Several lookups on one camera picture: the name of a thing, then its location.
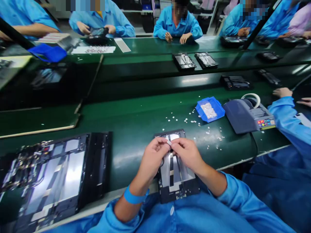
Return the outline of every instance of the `tape roll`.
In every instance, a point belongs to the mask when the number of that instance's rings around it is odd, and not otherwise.
[[[248,96],[248,95],[252,95],[252,96],[254,96],[256,98],[257,104],[254,106],[254,108],[258,108],[258,106],[260,105],[260,97],[259,97],[259,95],[255,94],[255,93],[248,93],[248,94],[245,94],[244,96],[242,96],[241,99],[244,99],[245,96]]]

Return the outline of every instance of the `hand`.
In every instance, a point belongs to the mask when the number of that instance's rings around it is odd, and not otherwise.
[[[237,32],[237,35],[238,36],[248,36],[249,35],[249,31],[250,31],[250,28],[241,28],[238,32]]]
[[[161,137],[154,138],[146,147],[136,176],[142,184],[145,185],[153,180],[169,148],[167,139]]]
[[[279,38],[285,38],[285,37],[290,37],[292,35],[291,32],[287,32],[284,35],[280,35]]]
[[[90,27],[80,21],[77,22],[77,26],[84,35],[89,35],[91,32],[89,31]]]
[[[4,34],[2,31],[0,31],[0,39],[6,40],[6,41],[12,41],[11,38],[9,38],[6,34]]]
[[[273,95],[276,95],[279,98],[283,98],[286,96],[291,97],[293,95],[293,92],[290,89],[288,89],[287,87],[283,87],[283,88],[279,88],[279,89],[274,90]]]
[[[205,170],[206,163],[203,161],[194,141],[186,138],[175,139],[172,141],[172,149],[194,173],[200,174]]]
[[[179,42],[180,42],[181,44],[185,44],[185,43],[187,42],[187,40],[189,39],[190,36],[192,36],[192,33],[191,33],[191,32],[189,32],[189,33],[187,33],[187,34],[183,34],[183,35],[181,36]]]
[[[168,43],[173,41],[173,37],[171,36],[171,34],[169,32],[165,33],[165,39]]]
[[[302,37],[307,38],[307,39],[311,39],[311,31],[305,31],[304,34],[302,35]]]
[[[116,33],[116,27],[113,25],[106,25],[104,28],[109,28],[109,34],[115,34]]]
[[[298,104],[303,104],[303,105],[306,105],[306,106],[309,106],[311,107],[311,98],[301,98],[302,100],[306,100],[307,102],[304,102],[304,101],[297,101],[296,103]]]

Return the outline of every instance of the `blue plastic bin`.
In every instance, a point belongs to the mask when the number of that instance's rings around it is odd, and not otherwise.
[[[212,108],[214,109],[214,111],[217,114],[216,117],[210,118],[210,119],[207,118],[207,115],[204,113],[203,109],[201,108],[201,105],[204,105],[207,103],[211,104]],[[197,110],[197,112],[201,116],[202,120],[206,121],[207,123],[210,123],[210,122],[215,121],[219,118],[222,118],[225,115],[225,110],[221,106],[220,102],[215,99],[214,96],[198,101],[198,105],[195,107],[195,109]]]
[[[64,57],[67,56],[66,50],[62,49],[61,47],[59,46],[51,47],[46,44],[40,44],[35,47],[32,47],[31,49],[28,50],[28,52],[32,53],[34,56],[45,62],[59,62]]]

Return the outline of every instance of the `blue uniform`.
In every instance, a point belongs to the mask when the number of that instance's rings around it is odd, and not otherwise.
[[[95,11],[74,11],[69,19],[69,24],[80,35],[84,34],[77,26],[78,21],[90,28],[103,28],[106,25],[115,26],[116,33],[114,35],[109,34],[107,37],[136,37],[134,27],[113,1],[105,0],[105,11],[102,14],[103,17]]]
[[[243,181],[296,232],[307,233],[311,229],[311,129],[300,124],[294,107],[292,97],[268,107],[292,145],[258,157]]]
[[[201,182],[201,192],[167,204],[160,204],[159,194],[148,196],[139,213],[127,223],[114,212],[117,200],[102,214],[52,229],[51,232],[293,232],[250,188],[226,174],[227,189],[215,198]]]
[[[44,24],[59,31],[45,10],[34,0],[1,0],[0,17],[11,26]],[[37,38],[25,36],[29,40]]]
[[[292,0],[282,0],[266,24],[259,32],[259,36],[276,39],[288,32],[289,23],[298,10],[299,3],[289,10]]]
[[[188,11],[187,18],[182,19],[177,28],[173,21],[172,7],[164,8],[156,22],[153,36],[165,39],[165,33],[169,32],[172,37],[181,37],[183,34],[192,33],[192,37],[196,40],[203,36],[202,29],[196,18]]]
[[[252,33],[259,22],[257,10],[243,19],[243,8],[243,4],[238,4],[233,8],[226,18],[219,36],[236,36],[241,28],[250,28],[249,33]]]

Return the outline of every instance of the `button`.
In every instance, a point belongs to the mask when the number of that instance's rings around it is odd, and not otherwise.
[[[173,213],[174,213],[174,206],[172,206],[172,208],[171,208],[171,212],[169,213],[171,216],[173,215]]]

